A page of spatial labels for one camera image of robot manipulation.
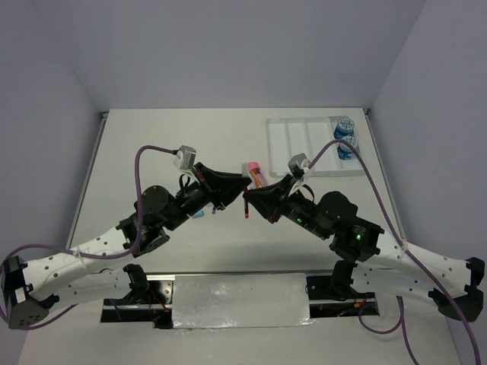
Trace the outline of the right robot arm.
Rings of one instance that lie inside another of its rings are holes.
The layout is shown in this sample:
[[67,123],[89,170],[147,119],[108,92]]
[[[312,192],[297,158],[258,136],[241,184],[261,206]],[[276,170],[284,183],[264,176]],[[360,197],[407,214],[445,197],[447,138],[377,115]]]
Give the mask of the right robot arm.
[[285,217],[322,240],[339,257],[331,277],[338,297],[389,292],[438,308],[448,318],[474,322],[484,306],[479,284],[485,263],[478,258],[452,259],[405,241],[370,221],[340,192],[318,202],[293,192],[294,177],[245,192],[243,197],[269,223]]

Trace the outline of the red pen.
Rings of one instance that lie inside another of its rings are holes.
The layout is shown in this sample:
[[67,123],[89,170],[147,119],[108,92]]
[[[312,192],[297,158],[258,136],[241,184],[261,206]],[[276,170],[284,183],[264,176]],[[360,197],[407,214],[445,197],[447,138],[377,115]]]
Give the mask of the red pen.
[[244,216],[246,219],[249,219],[250,217],[249,203],[247,200],[244,200]]

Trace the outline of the clear pen cap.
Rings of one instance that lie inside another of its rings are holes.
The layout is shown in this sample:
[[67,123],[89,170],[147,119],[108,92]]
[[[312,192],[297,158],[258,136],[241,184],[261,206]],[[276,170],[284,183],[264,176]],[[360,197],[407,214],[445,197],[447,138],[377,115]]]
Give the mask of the clear pen cap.
[[246,163],[241,164],[241,169],[242,169],[242,175],[243,176],[248,176],[248,167]]

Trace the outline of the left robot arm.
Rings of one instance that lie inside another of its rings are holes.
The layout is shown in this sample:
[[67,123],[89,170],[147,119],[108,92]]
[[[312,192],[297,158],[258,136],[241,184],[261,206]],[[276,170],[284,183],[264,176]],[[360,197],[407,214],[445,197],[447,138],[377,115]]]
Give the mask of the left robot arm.
[[149,284],[133,259],[164,245],[176,230],[207,205],[223,210],[251,183],[241,173],[223,173],[197,163],[191,183],[176,195],[163,186],[139,189],[135,212],[96,238],[71,249],[53,248],[41,259],[23,260],[16,249],[2,263],[1,290],[10,329],[48,324],[52,310],[102,298],[144,301]]

